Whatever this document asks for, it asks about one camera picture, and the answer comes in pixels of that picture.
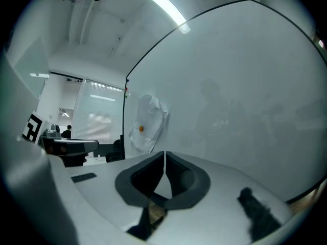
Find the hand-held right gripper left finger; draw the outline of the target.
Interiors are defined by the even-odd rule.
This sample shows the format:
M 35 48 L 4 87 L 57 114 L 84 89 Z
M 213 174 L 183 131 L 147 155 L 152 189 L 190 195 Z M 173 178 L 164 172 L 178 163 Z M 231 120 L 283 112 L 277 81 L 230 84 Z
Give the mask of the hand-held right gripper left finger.
M 128 233 L 150 233 L 150 198 L 164 174 L 164 152 L 66 169 L 102 218 Z

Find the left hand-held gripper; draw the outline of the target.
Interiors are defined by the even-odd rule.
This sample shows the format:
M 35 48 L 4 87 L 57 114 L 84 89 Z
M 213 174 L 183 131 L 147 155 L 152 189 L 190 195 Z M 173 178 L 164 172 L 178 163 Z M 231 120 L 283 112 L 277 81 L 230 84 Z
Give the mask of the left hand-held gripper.
M 61 158 L 65 167 L 83 166 L 88 153 L 99 148 L 97 140 L 76 140 L 61 136 L 58 125 L 47 122 L 33 112 L 22 137 L 45 150 L 47 154 Z

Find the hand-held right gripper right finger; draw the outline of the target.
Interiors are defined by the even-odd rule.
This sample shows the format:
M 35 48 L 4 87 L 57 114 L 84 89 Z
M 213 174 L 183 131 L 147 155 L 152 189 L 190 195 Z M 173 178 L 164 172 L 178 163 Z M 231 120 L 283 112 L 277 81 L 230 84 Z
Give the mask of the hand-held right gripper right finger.
M 251 244 L 293 216 L 262 184 L 229 166 L 166 152 L 166 175 L 173 196 L 150 244 Z

